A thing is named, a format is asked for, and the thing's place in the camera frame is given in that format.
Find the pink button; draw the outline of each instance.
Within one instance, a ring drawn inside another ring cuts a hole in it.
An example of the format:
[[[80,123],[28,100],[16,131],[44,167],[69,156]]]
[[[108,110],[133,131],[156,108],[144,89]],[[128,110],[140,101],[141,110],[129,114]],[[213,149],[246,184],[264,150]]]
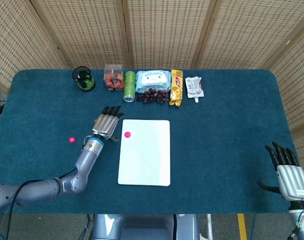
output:
[[[74,144],[77,141],[77,139],[74,136],[70,136],[70,138],[68,139],[68,142],[70,144]]]
[[[126,137],[126,138],[131,137],[131,133],[130,133],[129,131],[126,131],[126,132],[124,133],[124,137]]]

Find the robotic arm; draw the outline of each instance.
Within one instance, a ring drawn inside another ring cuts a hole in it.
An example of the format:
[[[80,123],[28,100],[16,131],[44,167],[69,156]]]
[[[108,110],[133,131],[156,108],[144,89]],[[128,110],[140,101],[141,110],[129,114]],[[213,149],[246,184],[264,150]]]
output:
[[[293,151],[279,146],[276,142],[272,144],[275,151],[270,146],[265,148],[274,165],[279,187],[266,186],[261,181],[257,183],[264,190],[281,194],[290,202],[288,210],[295,228],[287,240],[293,240],[296,236],[299,240],[304,240],[304,171]]]
[[[79,194],[87,187],[89,173],[96,162],[105,140],[113,136],[119,119],[121,106],[105,107],[95,121],[90,137],[78,157],[75,175],[64,175],[48,180],[27,181],[21,186],[0,183],[0,222],[8,206],[14,203],[28,206],[56,198],[60,194]]]

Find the yellow snack bar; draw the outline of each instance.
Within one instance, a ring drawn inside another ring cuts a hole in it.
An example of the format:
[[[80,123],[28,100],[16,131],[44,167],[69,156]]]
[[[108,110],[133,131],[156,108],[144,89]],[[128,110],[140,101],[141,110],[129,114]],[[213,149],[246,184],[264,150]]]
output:
[[[183,71],[172,69],[171,70],[171,91],[169,104],[180,106],[182,102],[183,92]]]

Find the white board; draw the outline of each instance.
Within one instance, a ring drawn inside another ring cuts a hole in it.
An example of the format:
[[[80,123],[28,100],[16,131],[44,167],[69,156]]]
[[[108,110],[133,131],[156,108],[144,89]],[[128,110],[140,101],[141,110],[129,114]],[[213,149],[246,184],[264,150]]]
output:
[[[118,184],[170,185],[170,122],[123,120]]]

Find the light blue package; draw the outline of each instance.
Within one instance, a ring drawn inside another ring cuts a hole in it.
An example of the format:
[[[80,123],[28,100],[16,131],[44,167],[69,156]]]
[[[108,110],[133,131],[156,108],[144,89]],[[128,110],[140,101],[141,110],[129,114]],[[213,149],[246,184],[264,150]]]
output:
[[[138,71],[136,74],[135,91],[143,94],[149,88],[170,91],[171,72],[163,70]]]

